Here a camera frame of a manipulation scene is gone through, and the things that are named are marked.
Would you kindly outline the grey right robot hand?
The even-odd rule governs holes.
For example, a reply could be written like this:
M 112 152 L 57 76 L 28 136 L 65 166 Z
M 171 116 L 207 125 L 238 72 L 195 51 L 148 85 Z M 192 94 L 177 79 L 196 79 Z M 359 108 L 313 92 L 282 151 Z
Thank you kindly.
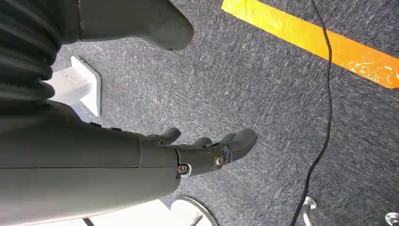
M 243 158 L 251 129 L 212 143 L 175 145 L 180 131 L 149 135 L 83 122 L 47 84 L 64 44 L 138 37 L 182 50 L 190 21 L 168 0 L 3 0 L 0 3 L 0 223 L 87 218 L 174 192 L 188 176 Z

